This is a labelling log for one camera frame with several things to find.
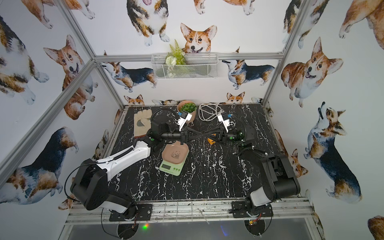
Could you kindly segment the orange power strip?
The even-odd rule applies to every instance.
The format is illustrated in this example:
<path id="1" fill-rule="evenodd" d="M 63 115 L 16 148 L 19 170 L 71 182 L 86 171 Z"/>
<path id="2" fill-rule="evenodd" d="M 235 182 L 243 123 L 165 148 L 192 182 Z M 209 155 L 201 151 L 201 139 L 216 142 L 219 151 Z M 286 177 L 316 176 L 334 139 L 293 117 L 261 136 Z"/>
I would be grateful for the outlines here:
<path id="1" fill-rule="evenodd" d="M 212 139 L 210 139 L 210 138 L 208 138 L 207 140 L 208 140 L 208 142 L 209 142 L 210 145 L 213 145 L 213 144 L 216 143 L 216 141 L 214 141 L 214 140 L 212 140 Z"/>

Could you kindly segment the pink bowl with panda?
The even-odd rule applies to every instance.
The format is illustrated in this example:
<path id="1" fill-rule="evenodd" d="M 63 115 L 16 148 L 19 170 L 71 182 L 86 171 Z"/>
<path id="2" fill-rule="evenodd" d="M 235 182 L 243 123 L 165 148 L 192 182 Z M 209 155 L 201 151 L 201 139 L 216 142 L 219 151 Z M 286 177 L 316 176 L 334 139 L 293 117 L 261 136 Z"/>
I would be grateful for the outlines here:
<path id="1" fill-rule="evenodd" d="M 181 164 L 183 163 L 189 154 L 189 147 L 187 144 L 181 144 L 181 142 L 176 141 L 173 144 L 167 144 L 162 152 L 162 158 L 164 161 L 171 164 Z"/>

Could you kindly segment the green electronic scale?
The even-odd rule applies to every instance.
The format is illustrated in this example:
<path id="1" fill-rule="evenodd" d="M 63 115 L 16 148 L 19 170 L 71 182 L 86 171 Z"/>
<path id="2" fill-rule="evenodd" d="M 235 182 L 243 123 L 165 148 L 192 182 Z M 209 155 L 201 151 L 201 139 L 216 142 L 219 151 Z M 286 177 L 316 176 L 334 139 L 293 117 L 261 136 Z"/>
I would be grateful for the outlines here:
<path id="1" fill-rule="evenodd" d="M 185 164 L 185 160 L 180 162 L 179 164 L 174 164 L 174 163 L 163 160 L 162 163 L 160 164 L 159 170 L 161 172 L 164 172 L 173 176 L 179 176 L 182 172 L 184 164 Z"/>

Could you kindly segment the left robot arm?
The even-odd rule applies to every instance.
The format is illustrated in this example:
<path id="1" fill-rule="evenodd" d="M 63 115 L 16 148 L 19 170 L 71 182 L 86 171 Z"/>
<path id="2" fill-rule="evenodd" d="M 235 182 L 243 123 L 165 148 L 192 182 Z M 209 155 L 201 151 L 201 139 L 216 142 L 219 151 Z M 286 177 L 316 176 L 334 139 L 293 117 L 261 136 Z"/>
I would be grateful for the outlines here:
<path id="1" fill-rule="evenodd" d="M 178 118 L 178 129 L 170 128 L 171 121 L 159 121 L 157 113 L 168 111 Z M 126 194 L 110 192 L 108 183 L 117 174 L 135 163 L 148 158 L 151 152 L 165 143 L 180 141 L 184 144 L 199 137 L 206 137 L 223 130 L 223 127 L 199 132 L 186 126 L 190 114 L 176 113 L 169 108 L 160 108 L 151 116 L 151 127 L 147 133 L 135 139 L 132 146 L 99 161 L 86 160 L 75 169 L 77 173 L 70 187 L 71 193 L 89 211 L 104 208 L 132 219 L 139 209 L 135 200 Z"/>

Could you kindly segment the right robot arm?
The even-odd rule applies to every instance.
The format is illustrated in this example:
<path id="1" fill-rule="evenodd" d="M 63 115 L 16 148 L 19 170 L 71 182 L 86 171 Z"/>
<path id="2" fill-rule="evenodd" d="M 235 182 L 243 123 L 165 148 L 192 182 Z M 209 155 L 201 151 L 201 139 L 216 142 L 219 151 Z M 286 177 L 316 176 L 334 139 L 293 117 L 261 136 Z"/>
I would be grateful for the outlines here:
<path id="1" fill-rule="evenodd" d="M 259 173 L 260 187 L 248 193 L 243 201 L 232 202 L 230 214 L 234 218 L 273 216 L 272 203 L 296 196 L 301 187 L 284 154 L 269 154 L 257 146 L 257 131 L 240 119 L 223 121 L 221 126 L 205 132 L 195 131 L 188 139 L 209 138 L 230 146 L 232 153 L 248 161 Z"/>

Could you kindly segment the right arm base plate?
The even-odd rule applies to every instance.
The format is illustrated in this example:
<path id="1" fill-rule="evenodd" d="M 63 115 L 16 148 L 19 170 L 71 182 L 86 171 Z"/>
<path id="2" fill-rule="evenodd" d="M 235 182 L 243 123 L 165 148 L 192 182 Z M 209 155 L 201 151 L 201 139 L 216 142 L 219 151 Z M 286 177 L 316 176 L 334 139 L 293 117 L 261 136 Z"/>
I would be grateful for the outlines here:
<path id="1" fill-rule="evenodd" d="M 258 217 L 272 217 L 274 215 L 270 204 L 256 207 L 248 200 L 232 202 L 229 213 L 232 214 L 234 218 L 252 219 Z"/>

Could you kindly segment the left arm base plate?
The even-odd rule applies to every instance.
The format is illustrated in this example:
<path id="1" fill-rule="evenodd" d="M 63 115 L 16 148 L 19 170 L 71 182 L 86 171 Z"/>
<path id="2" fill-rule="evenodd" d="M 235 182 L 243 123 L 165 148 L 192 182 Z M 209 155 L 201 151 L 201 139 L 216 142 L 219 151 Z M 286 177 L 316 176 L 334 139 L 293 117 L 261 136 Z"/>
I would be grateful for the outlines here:
<path id="1" fill-rule="evenodd" d="M 151 219 L 153 210 L 152 204 L 138 204 L 129 207 L 125 212 L 118 213 L 112 211 L 109 221 L 122 222 L 122 221 L 149 221 Z"/>

